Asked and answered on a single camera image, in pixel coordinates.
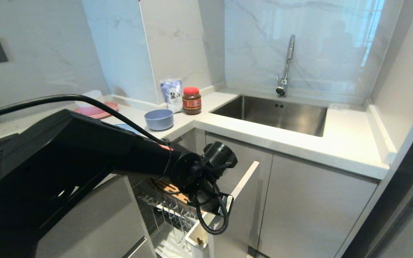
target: blue bowl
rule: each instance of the blue bowl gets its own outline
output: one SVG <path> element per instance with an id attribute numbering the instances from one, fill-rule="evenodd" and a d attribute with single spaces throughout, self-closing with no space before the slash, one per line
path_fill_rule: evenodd
<path id="1" fill-rule="evenodd" d="M 157 109 L 144 115 L 148 128 L 153 131 L 163 131 L 173 126 L 173 111 Z"/>

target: white countertop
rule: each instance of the white countertop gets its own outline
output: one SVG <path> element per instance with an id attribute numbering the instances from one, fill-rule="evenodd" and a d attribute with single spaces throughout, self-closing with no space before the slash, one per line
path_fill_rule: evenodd
<path id="1" fill-rule="evenodd" d="M 174 114 L 174 126 L 162 132 L 150 131 L 146 127 L 144 121 L 146 111 L 119 105 L 119 112 L 158 138 L 173 140 L 194 128 L 198 128 L 379 180 L 387 174 L 389 165 L 382 163 L 366 113 L 361 111 L 360 108 L 328 108 L 323 137 L 315 137 L 209 113 L 211 110 L 235 99 L 240 93 L 277 99 L 273 95 L 238 92 L 231 89 L 224 90 L 224 92 L 213 92 L 202 96 L 201 114 L 195 116 L 183 113 Z M 322 101 L 291 97 L 285 98 L 284 101 L 327 105 Z M 24 122 L 23 125 L 20 125 L 20 122 L 0 125 L 0 137 L 19 133 L 50 113 L 53 113 L 53 111 L 25 118 L 24 120 L 28 120 L 28 122 Z M 114 117 L 103 119 L 103 121 L 110 124 L 122 124 L 120 120 Z"/>

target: sauce jar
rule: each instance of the sauce jar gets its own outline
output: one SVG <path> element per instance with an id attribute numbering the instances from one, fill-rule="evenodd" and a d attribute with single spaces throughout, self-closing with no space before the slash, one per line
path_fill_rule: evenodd
<path id="1" fill-rule="evenodd" d="M 182 90 L 182 107 L 188 115 L 200 114 L 202 110 L 202 96 L 195 87 L 186 87 Z"/>

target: faucet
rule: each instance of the faucet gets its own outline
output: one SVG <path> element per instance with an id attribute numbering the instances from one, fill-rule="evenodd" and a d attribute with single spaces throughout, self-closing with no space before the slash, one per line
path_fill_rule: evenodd
<path id="1" fill-rule="evenodd" d="M 290 37 L 290 43 L 288 45 L 288 54 L 286 56 L 286 64 L 285 64 L 285 70 L 283 70 L 283 77 L 280 78 L 278 77 L 277 73 L 277 93 L 280 97 L 284 97 L 286 94 L 286 87 L 288 85 L 288 72 L 290 69 L 290 61 L 293 56 L 294 52 L 294 42 L 295 42 L 295 35 L 292 34 Z"/>

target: stainless steel sink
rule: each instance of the stainless steel sink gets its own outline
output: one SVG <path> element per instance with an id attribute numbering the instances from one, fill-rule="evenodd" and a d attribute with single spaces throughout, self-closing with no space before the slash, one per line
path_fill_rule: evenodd
<path id="1" fill-rule="evenodd" d="M 327 108 L 240 96 L 211 113 L 322 137 Z"/>

